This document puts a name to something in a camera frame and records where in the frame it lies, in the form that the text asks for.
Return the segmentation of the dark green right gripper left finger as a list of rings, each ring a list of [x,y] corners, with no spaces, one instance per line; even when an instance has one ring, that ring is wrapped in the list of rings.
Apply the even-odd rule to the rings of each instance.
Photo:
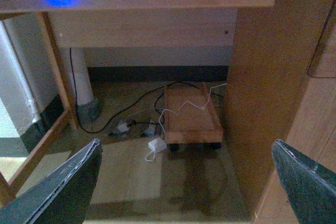
[[[83,223],[98,180],[102,144],[92,140],[1,208],[1,223]]]

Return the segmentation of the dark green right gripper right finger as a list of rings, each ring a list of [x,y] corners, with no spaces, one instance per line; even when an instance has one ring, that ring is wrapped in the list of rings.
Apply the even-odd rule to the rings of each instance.
[[[335,173],[281,139],[271,153],[299,223],[335,223]]]

